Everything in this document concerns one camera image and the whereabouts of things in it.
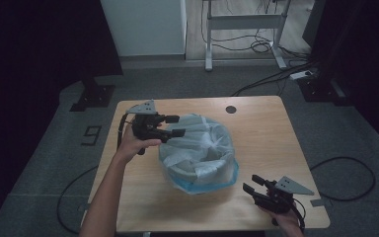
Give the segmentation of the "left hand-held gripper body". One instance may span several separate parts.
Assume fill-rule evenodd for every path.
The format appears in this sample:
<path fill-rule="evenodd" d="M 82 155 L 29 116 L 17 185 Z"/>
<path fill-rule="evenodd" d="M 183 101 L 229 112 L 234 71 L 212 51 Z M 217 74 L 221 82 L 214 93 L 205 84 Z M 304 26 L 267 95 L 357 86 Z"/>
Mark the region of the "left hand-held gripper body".
<path fill-rule="evenodd" d="M 131 122 L 132 131 L 138 139 L 160 139 L 163 143 L 166 143 L 172 138 L 170 131 L 158 127 L 160 123 L 167 121 L 167 117 L 160 115 L 156 111 L 155 102 L 153 100 L 135 105 L 126 112 L 134 115 L 134 119 Z"/>

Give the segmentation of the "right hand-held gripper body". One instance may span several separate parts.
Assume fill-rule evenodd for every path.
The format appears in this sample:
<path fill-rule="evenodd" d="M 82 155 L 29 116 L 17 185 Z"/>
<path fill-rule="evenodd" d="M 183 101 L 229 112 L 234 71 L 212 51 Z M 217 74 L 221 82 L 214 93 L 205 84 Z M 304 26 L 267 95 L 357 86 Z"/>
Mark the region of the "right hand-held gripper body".
<path fill-rule="evenodd" d="M 282 177 L 278 182 L 265 180 L 264 186 L 267 188 L 266 194 L 258 193 L 258 197 L 253 197 L 254 202 L 259 207 L 276 214 L 286 213 L 292 208 L 294 195 L 312 196 L 314 194 L 310 189 L 286 176 Z"/>

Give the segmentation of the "person's right hand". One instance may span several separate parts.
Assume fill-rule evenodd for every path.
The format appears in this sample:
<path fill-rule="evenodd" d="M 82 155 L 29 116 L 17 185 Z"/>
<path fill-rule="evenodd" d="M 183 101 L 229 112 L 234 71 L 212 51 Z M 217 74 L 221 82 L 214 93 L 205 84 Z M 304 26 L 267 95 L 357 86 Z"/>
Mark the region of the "person's right hand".
<path fill-rule="evenodd" d="M 297 216 L 292 210 L 289 210 L 288 212 L 282 213 L 282 214 L 276 214 L 262 207 L 261 207 L 261 210 L 267 213 L 271 218 L 274 218 L 276 222 L 278 223 L 279 227 L 289 226 L 289 225 L 299 227 Z"/>

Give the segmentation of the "person's left hand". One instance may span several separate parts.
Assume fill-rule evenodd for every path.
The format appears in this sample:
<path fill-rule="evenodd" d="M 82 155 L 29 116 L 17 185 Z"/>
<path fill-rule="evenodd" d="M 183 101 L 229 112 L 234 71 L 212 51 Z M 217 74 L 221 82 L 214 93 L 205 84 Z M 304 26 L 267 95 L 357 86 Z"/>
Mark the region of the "person's left hand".
<path fill-rule="evenodd" d="M 121 144 L 114 155 L 114 159 L 120 163 L 127 164 L 140 150 L 160 144 L 160 139 L 138 139 L 134 136 L 132 126 L 129 124 L 124 131 Z"/>

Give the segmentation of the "black stand base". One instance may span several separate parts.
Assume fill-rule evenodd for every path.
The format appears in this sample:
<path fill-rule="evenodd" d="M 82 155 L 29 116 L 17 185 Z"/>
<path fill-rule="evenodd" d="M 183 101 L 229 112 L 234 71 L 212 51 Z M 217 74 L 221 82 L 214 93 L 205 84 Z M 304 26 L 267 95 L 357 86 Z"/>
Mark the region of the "black stand base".
<path fill-rule="evenodd" d="M 115 85 L 100 85 L 91 77 L 82 81 L 84 90 L 71 112 L 85 112 L 89 108 L 106 108 L 112 99 Z"/>
<path fill-rule="evenodd" d="M 347 92 L 335 80 L 300 79 L 297 84 L 306 102 L 333 103 L 343 107 L 351 105 Z"/>

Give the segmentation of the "black floor tape mark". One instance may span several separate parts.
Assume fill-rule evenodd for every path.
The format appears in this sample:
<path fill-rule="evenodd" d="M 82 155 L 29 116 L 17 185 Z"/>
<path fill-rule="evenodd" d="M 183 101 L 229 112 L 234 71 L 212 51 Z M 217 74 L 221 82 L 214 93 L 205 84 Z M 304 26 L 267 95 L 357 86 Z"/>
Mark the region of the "black floor tape mark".
<path fill-rule="evenodd" d="M 100 125 L 90 125 L 84 132 L 84 141 L 82 146 L 95 146 L 101 133 L 102 127 Z"/>

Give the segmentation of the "white cabinet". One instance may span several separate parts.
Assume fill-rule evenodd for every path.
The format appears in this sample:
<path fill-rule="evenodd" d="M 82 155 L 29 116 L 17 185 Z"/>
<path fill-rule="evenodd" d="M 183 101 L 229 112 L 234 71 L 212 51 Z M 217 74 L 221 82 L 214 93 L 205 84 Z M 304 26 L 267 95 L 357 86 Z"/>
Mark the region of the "white cabinet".
<path fill-rule="evenodd" d="M 121 57 L 184 55 L 186 0 L 101 0 Z"/>

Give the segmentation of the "white power strip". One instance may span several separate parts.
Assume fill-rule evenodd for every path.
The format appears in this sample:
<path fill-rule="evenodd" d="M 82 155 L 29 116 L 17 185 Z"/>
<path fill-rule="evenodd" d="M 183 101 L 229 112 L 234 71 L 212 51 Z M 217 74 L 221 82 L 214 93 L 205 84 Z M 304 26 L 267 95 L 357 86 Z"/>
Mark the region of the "white power strip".
<path fill-rule="evenodd" d="M 300 71 L 300 72 L 290 74 L 289 78 L 290 78 L 290 80 L 299 80 L 299 79 L 309 77 L 312 75 L 313 75 L 313 72 L 311 72 L 310 70 L 304 70 L 304 71 Z"/>

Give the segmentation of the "black curtain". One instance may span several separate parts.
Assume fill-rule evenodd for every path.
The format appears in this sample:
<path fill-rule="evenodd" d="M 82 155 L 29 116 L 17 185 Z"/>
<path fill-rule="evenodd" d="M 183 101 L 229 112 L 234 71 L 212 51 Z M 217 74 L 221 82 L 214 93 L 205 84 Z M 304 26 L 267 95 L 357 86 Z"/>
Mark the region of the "black curtain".
<path fill-rule="evenodd" d="M 379 133 L 379 0 L 316 0 L 314 79 L 335 80 Z"/>
<path fill-rule="evenodd" d="M 61 90 L 121 72 L 101 0 L 0 0 L 0 208 Z"/>

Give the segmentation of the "white desk frame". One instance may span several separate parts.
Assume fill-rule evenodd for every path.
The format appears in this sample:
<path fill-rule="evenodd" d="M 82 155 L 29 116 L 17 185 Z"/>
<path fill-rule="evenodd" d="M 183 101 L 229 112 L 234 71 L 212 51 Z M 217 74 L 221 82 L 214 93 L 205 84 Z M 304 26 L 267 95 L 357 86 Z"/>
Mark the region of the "white desk frame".
<path fill-rule="evenodd" d="M 212 0 L 202 0 L 207 2 L 206 32 L 207 39 L 205 44 L 204 68 L 207 72 L 212 70 L 212 39 L 213 31 L 224 30 L 275 30 L 273 41 L 269 43 L 270 50 L 274 56 L 277 66 L 286 69 L 282 51 L 279 48 L 280 39 L 283 33 L 285 22 L 288 17 L 288 10 L 291 0 L 286 0 L 280 14 L 255 14 L 255 15 L 216 15 L 212 14 Z"/>

